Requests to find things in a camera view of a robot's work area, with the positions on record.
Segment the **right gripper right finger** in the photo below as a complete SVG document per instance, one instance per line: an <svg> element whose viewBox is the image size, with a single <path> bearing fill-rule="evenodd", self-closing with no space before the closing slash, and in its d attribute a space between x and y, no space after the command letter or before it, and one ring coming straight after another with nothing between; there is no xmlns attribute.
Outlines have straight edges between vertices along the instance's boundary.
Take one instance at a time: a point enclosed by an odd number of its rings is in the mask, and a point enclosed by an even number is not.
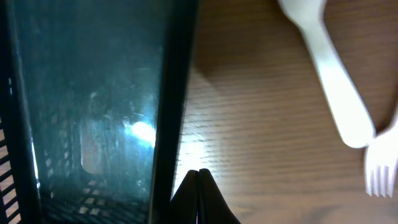
<svg viewBox="0 0 398 224"><path fill-rule="evenodd" d="M211 172L200 169L199 174L199 224L240 224L229 209Z"/></svg>

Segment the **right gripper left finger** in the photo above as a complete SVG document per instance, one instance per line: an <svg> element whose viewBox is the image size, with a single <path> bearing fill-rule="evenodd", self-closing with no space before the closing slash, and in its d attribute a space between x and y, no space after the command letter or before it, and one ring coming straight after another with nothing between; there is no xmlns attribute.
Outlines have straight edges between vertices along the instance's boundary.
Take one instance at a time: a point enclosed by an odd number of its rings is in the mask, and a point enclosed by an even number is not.
<svg viewBox="0 0 398 224"><path fill-rule="evenodd" d="M187 172L170 201L169 223L197 223L198 178L199 171L190 170Z"/></svg>

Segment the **black plastic basket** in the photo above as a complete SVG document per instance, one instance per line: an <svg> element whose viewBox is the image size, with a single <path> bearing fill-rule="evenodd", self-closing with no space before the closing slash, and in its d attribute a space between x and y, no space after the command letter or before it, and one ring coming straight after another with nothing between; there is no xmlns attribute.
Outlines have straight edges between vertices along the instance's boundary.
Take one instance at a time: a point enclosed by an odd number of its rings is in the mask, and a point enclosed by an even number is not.
<svg viewBox="0 0 398 224"><path fill-rule="evenodd" d="M166 223L198 1L1 2L5 223Z"/></svg>

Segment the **white plastic fork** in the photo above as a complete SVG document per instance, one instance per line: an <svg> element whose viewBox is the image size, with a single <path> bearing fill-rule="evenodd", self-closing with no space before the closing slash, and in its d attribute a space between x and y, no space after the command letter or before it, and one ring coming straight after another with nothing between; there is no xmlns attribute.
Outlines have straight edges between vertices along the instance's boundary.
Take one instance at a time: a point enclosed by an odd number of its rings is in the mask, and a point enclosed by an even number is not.
<svg viewBox="0 0 398 224"><path fill-rule="evenodd" d="M397 174L397 106L390 124L364 153L364 181L370 196L393 197Z"/></svg>
<svg viewBox="0 0 398 224"><path fill-rule="evenodd" d="M376 130L327 31L323 20L326 1L279 0L278 3L305 41L341 140L355 149L368 146Z"/></svg>

